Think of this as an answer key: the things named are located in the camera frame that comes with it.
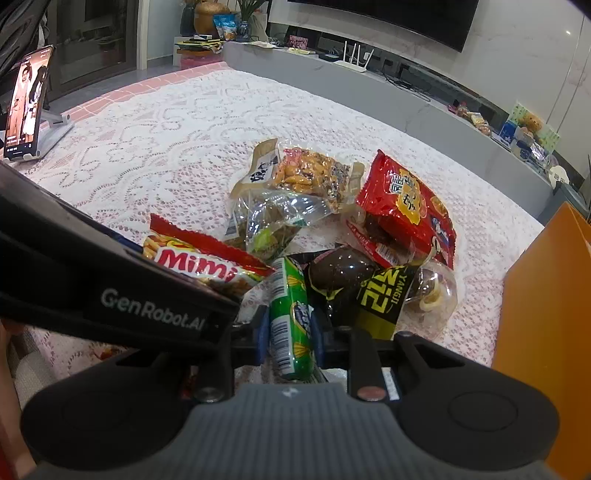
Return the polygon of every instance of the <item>screw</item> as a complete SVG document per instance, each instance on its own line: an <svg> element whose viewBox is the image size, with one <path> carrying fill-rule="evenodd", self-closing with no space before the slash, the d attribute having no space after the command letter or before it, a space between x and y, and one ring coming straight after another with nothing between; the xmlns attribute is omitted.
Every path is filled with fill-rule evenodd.
<svg viewBox="0 0 591 480"><path fill-rule="evenodd" d="M215 387L203 387L194 394L201 403L215 403L223 398L223 392Z"/></svg>
<svg viewBox="0 0 591 480"><path fill-rule="evenodd" d="M381 387L361 387L357 396L365 401L380 401L386 398L386 391Z"/></svg>

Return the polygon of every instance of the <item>pink tablecloth border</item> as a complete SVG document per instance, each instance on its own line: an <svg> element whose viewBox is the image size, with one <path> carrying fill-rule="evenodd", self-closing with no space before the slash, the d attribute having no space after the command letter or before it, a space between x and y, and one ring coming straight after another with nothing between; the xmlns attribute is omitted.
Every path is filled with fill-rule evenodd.
<svg viewBox="0 0 591 480"><path fill-rule="evenodd" d="M64 113L69 114L70 118L74 121L84 120L85 118L95 116L102 109L106 108L108 105L112 103L125 102L126 100L129 100L130 98L136 95L158 90L160 87L164 85L181 83L195 77L201 77L203 75L207 75L208 73L216 72L218 70L230 70L230 67L225 61L220 61L218 63L202 65L200 67L195 67L192 69L179 70L178 72L167 73L165 75L161 75L160 77L153 77L147 80L142 80L141 82L133 83L131 85L127 85L117 90L113 90L112 92L105 93L104 95L89 100L88 102L83 103L82 105L70 108L68 111L65 111Z"/></svg>

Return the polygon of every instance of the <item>clear plastic bag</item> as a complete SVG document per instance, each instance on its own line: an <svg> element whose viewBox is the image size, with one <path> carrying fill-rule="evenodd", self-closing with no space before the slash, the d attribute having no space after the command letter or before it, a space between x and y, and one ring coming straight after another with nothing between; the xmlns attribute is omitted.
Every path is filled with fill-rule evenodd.
<svg viewBox="0 0 591 480"><path fill-rule="evenodd" d="M409 329L434 340L457 306L456 279L452 270L436 260L418 269L398 318L397 330Z"/></svg>
<svg viewBox="0 0 591 480"><path fill-rule="evenodd" d="M270 263L297 232L331 214L328 201L287 190L244 190L237 198L224 243Z"/></svg>
<svg viewBox="0 0 591 480"><path fill-rule="evenodd" d="M255 147L251 168L230 197L251 189L288 190L320 197L336 213L355 202L364 170L360 162L337 160L319 148L272 138Z"/></svg>
<svg viewBox="0 0 591 480"><path fill-rule="evenodd" d="M410 330L429 340L444 329L457 306L453 271L428 259L378 271L361 283L356 325L372 337L390 340Z"/></svg>

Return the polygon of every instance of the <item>barcode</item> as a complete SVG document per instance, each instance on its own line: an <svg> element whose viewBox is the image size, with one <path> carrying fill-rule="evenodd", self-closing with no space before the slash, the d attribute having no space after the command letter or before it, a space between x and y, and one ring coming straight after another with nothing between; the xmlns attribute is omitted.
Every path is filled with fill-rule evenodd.
<svg viewBox="0 0 591 480"><path fill-rule="evenodd" d="M271 345L275 350L275 363L282 375L295 373L291 355L290 316L282 315L271 322Z"/></svg>
<svg viewBox="0 0 591 480"><path fill-rule="evenodd" d="M400 400L396 383L394 383L394 377L392 376L392 369L390 367L382 367L382 375L386 382L386 388L388 389L388 396L390 400Z"/></svg>
<svg viewBox="0 0 591 480"><path fill-rule="evenodd" d="M238 235L238 225L236 223L236 216L234 213L230 216L230 220L228 222L228 228L226 229L226 233L223 236L224 241L232 240L233 238L239 237Z"/></svg>
<svg viewBox="0 0 591 480"><path fill-rule="evenodd" d="M270 276L271 301L287 297L287 277L285 276L285 260L278 258L272 264L275 273Z"/></svg>
<svg viewBox="0 0 591 480"><path fill-rule="evenodd" d="M398 265L398 257L396 256L396 252L394 252L394 250L392 250L390 247L387 247L384 244L378 244L375 248L375 252L390 265Z"/></svg>

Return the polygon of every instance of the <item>green snack tube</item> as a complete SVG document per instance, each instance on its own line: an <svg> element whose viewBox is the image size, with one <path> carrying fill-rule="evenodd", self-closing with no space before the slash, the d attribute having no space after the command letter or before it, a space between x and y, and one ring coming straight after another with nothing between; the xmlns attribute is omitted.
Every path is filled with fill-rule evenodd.
<svg viewBox="0 0 591 480"><path fill-rule="evenodd" d="M287 257L273 262L270 276L271 345L281 377L307 381L314 370L306 282L300 265Z"/></svg>

